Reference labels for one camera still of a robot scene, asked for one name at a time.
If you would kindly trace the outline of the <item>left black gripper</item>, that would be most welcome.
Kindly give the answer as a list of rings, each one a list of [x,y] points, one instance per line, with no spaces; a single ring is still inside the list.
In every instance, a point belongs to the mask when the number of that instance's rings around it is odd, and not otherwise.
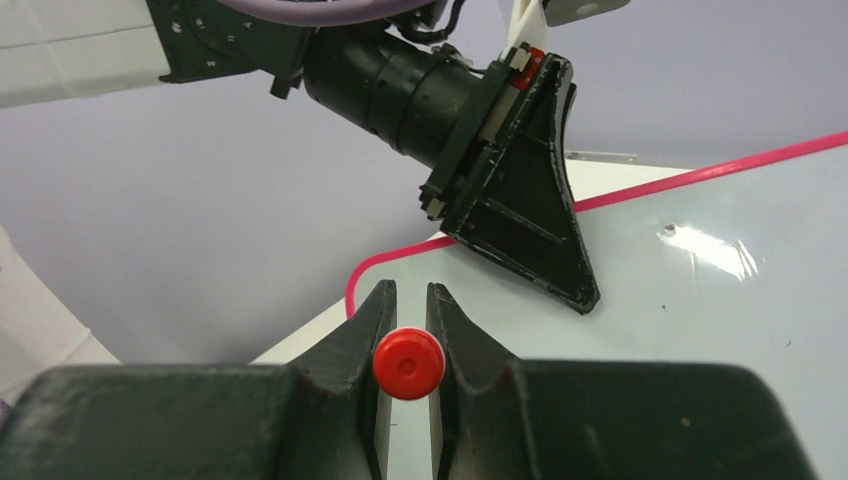
[[[579,314],[600,289],[576,218],[564,130],[576,87],[564,57],[522,45],[476,76],[441,56],[427,76],[447,101],[426,161],[422,207],[457,243],[535,283]]]

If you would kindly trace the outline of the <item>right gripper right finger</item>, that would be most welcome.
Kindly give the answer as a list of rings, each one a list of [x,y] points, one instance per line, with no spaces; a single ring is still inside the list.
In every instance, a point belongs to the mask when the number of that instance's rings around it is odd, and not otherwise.
[[[744,368],[523,359],[439,283],[426,325],[446,357],[429,400],[437,479],[815,477],[775,395]]]

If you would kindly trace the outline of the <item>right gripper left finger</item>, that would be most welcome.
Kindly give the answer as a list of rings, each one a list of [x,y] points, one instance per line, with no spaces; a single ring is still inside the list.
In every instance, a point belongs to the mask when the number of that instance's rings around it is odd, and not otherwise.
[[[78,365],[39,375],[1,428],[5,479],[383,479],[396,324],[380,281],[356,314],[278,365]]]

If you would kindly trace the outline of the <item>red capped whiteboard marker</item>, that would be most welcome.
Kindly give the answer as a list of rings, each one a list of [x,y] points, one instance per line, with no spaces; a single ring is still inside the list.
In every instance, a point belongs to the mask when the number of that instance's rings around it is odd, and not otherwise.
[[[437,389],[446,371],[446,355],[432,333],[417,327],[400,327],[378,342],[372,369],[386,394],[413,401]]]

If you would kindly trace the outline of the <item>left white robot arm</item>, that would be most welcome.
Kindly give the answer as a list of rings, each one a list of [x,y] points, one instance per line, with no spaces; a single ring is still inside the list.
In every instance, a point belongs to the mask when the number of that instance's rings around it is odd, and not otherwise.
[[[477,69],[448,42],[460,1],[5,1],[1,104],[264,72],[430,169],[420,203],[449,238],[575,311],[600,298],[564,129],[573,68],[550,26],[617,2],[516,1]]]

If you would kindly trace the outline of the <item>pink framed whiteboard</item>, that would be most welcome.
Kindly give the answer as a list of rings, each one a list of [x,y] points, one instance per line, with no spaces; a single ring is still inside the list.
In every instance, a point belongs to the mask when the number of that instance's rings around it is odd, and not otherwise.
[[[448,240],[375,255],[398,322],[425,323],[431,283],[524,358],[689,361],[749,369],[774,392],[815,472],[847,475],[847,136],[837,133],[585,199],[601,297],[586,315]]]

